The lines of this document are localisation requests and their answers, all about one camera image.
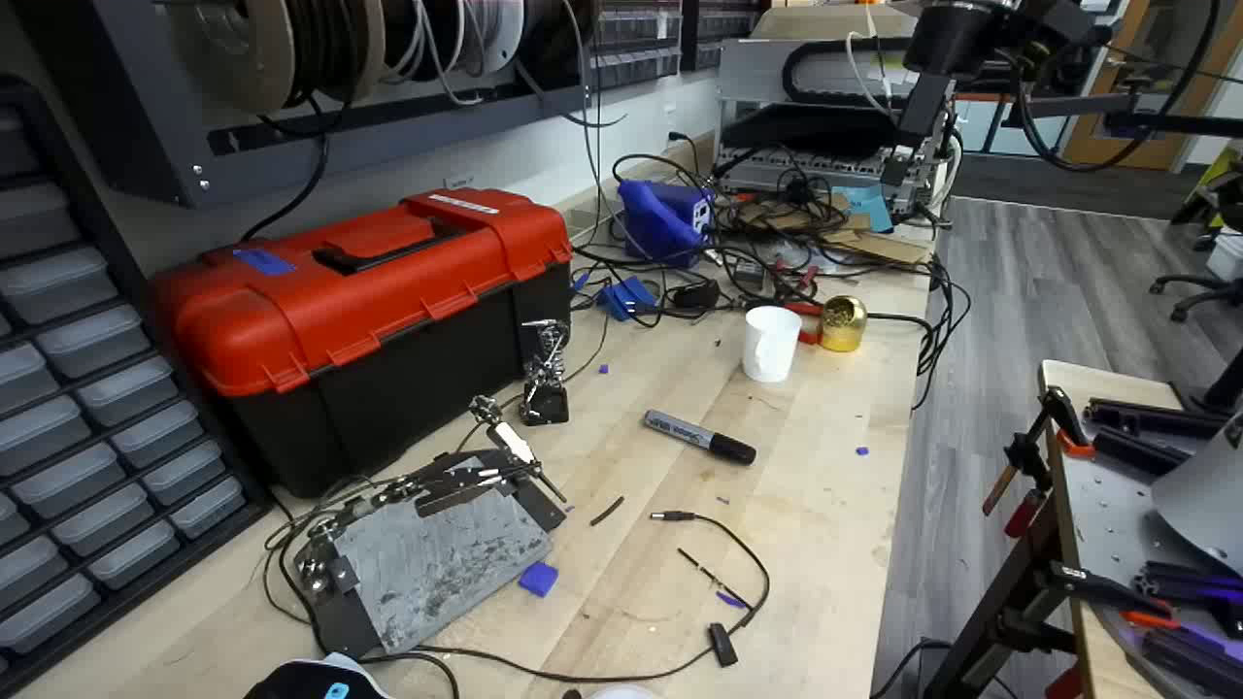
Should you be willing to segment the black grey Sharpie marker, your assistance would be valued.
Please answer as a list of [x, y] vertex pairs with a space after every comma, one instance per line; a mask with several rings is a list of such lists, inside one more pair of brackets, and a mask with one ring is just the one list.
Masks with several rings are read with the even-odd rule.
[[731, 461], [731, 467], [755, 467], [755, 457], [759, 457], [759, 449], [755, 449], [751, 444], [740, 444], [740, 439], [731, 439], [731, 434], [724, 434], [724, 430], [688, 423], [688, 418], [668, 414], [668, 410], [655, 410], [655, 409], [649, 409], [649, 410], [641, 414], [641, 426], [649, 426], [649, 430], [655, 430], [655, 434], [668, 434], [668, 439], [676, 439], [676, 444], [688, 444], [688, 445], [697, 445], [697, 449], [702, 449], [702, 456], [714, 456], [714, 457], [724, 457], [724, 461]]

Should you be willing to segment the white plastic cup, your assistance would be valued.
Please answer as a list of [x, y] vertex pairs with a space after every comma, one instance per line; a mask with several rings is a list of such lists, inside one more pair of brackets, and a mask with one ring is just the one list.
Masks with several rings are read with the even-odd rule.
[[742, 371], [759, 383], [782, 383], [791, 371], [800, 318], [789, 305], [755, 305], [745, 316]]

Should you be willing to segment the small black helping-hand stand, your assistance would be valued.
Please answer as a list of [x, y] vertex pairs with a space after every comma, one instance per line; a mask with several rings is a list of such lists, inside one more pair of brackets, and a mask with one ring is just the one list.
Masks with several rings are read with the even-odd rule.
[[529, 426], [565, 423], [567, 418], [567, 388], [565, 388], [567, 321], [529, 318], [521, 326], [521, 351], [526, 351], [521, 418]]

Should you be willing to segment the blue soldering station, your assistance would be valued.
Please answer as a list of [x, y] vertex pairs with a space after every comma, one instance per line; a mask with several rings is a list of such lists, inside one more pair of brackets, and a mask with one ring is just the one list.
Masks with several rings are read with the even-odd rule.
[[710, 198], [698, 186], [626, 180], [618, 198], [636, 255], [688, 269], [707, 250]]

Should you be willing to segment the gold brass tip cleaner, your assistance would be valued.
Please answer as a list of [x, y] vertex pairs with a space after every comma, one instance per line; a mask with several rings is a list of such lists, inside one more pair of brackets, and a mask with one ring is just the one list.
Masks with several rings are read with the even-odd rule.
[[868, 333], [868, 305], [855, 294], [833, 294], [820, 305], [820, 347], [833, 355], [855, 355]]

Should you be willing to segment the small blue plastic block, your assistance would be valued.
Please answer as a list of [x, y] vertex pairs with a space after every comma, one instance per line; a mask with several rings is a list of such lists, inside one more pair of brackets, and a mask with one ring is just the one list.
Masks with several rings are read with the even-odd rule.
[[521, 586], [534, 595], [534, 598], [549, 598], [560, 582], [560, 571], [551, 563], [534, 563], [521, 571]]

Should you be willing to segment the red black toolbox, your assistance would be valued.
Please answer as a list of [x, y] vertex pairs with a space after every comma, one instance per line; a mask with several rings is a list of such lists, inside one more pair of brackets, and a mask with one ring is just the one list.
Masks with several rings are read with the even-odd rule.
[[258, 468], [319, 498], [526, 377], [567, 318], [571, 234], [510, 190], [429, 190], [153, 279], [184, 364]]

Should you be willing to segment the grey metal plate device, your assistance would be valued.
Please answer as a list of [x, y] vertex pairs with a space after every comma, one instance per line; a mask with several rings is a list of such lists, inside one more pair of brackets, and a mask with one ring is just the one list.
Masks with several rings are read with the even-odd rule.
[[346, 498], [294, 553], [316, 639], [358, 660], [411, 654], [545, 558], [565, 519], [565, 492], [510, 449]]

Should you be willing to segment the grey parts drawer cabinet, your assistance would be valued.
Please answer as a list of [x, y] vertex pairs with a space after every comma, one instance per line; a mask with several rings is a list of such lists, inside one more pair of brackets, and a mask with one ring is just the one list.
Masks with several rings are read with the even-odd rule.
[[0, 76], [0, 691], [266, 514], [51, 106]]

